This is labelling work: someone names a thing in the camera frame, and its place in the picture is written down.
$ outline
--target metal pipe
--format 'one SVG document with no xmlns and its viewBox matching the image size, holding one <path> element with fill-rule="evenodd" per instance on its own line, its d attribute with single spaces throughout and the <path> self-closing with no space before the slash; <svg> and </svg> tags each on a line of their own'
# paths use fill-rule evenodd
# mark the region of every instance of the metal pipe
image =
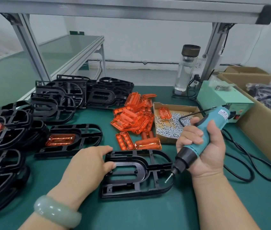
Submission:
<svg viewBox="0 0 271 230">
<path fill-rule="evenodd" d="M 143 63 L 144 65 L 146 64 L 179 64 L 179 62 L 145 61 L 145 60 L 113 60 L 113 59 L 106 59 L 106 62 Z"/>
</svg>

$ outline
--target open cardboard box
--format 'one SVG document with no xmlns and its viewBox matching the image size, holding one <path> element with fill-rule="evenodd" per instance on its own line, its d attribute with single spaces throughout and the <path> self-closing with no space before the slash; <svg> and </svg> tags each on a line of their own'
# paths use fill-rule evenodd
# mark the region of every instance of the open cardboard box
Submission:
<svg viewBox="0 0 271 230">
<path fill-rule="evenodd" d="M 247 83 L 269 84 L 271 75 L 220 73 L 218 78 L 227 83 L 236 84 L 235 88 L 255 103 L 255 105 L 237 121 L 237 125 L 271 160 L 271 110 L 255 100 L 246 90 Z"/>
<path fill-rule="evenodd" d="M 258 67 L 241 67 L 241 66 L 229 66 L 225 73 L 258 73 L 268 75 L 268 72 L 265 72 L 263 69 Z"/>
<path fill-rule="evenodd" d="M 156 118 L 156 116 L 160 116 L 159 108 L 161 108 L 161 107 L 168 108 L 171 113 L 176 112 L 176 113 L 185 114 L 185 115 L 200 111 L 197 106 L 169 105 L 169 104 L 162 104 L 160 102 L 154 102 L 153 103 L 153 111 L 154 111 L 155 118 Z M 199 117 L 200 119 L 203 118 L 201 113 L 195 114 L 194 116 Z M 166 125 L 170 126 L 170 124 L 167 120 L 165 120 L 164 123 Z M 156 128 L 157 127 L 162 128 L 162 124 L 156 123 L 156 119 L 155 119 L 155 125 L 156 125 Z M 157 133 L 156 133 L 156 137 L 158 137 L 160 139 L 160 142 L 164 143 L 164 144 L 176 144 L 176 141 L 177 141 L 177 139 L 168 138 L 168 137 L 165 137 L 162 135 L 158 135 Z"/>
</svg>

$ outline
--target teal screwdriver handle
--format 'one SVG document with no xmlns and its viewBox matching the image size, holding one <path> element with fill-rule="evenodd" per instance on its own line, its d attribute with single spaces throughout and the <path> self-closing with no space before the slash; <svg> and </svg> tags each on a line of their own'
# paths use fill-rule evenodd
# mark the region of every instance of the teal screwdriver handle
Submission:
<svg viewBox="0 0 271 230">
<path fill-rule="evenodd" d="M 230 111 L 222 106 L 215 108 L 210 113 L 206 114 L 205 117 L 200 120 L 196 127 L 203 131 L 203 143 L 202 144 L 194 144 L 185 145 L 176 155 L 176 161 L 173 164 L 171 170 L 171 176 L 182 173 L 185 169 L 188 169 L 197 158 L 199 158 L 202 151 L 207 147 L 210 143 L 210 136 L 207 131 L 208 123 L 211 120 L 214 120 L 216 126 L 219 129 L 222 129 L 226 123 L 228 123 L 228 118 L 230 116 Z"/>
</svg>

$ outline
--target finger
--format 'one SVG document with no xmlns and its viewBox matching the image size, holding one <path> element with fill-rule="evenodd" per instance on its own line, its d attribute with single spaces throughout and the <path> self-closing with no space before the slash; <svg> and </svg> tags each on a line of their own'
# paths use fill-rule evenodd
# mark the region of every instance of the finger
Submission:
<svg viewBox="0 0 271 230">
<path fill-rule="evenodd" d="M 113 150 L 113 148 L 109 145 L 106 145 L 106 146 L 98 146 L 96 147 L 96 149 L 98 150 L 98 152 L 101 154 L 101 155 L 106 155 L 108 152 L 111 152 Z"/>
<path fill-rule="evenodd" d="M 191 141 L 190 139 L 184 137 L 184 136 L 180 136 L 177 140 L 177 146 L 184 146 L 184 145 L 190 145 L 192 144 L 193 141 Z"/>
<path fill-rule="evenodd" d="M 103 168 L 104 168 L 104 173 L 107 174 L 111 170 L 116 168 L 116 164 L 113 161 L 108 161 L 108 162 L 104 163 Z"/>
<path fill-rule="evenodd" d="M 214 120 L 211 120 L 208 125 L 207 125 L 207 131 L 209 132 L 210 135 L 210 142 L 217 145 L 221 146 L 224 144 L 224 138 L 222 136 L 222 132 L 220 129 L 216 126 Z"/>
<path fill-rule="evenodd" d="M 199 120 L 200 119 L 198 117 L 193 117 L 193 118 L 191 118 L 190 122 L 191 122 L 192 125 L 194 125 L 195 123 L 198 123 Z"/>
<path fill-rule="evenodd" d="M 195 133 L 189 132 L 189 131 L 184 131 L 183 133 L 181 133 L 181 136 L 189 139 L 190 141 L 192 141 L 195 144 L 202 144 L 203 143 L 203 139 L 196 135 Z"/>
<path fill-rule="evenodd" d="M 195 126 L 185 126 L 183 128 L 183 131 L 190 131 L 192 133 L 195 133 L 196 135 L 198 136 L 203 136 L 203 131 L 200 130 L 198 127 L 195 127 Z"/>
</svg>

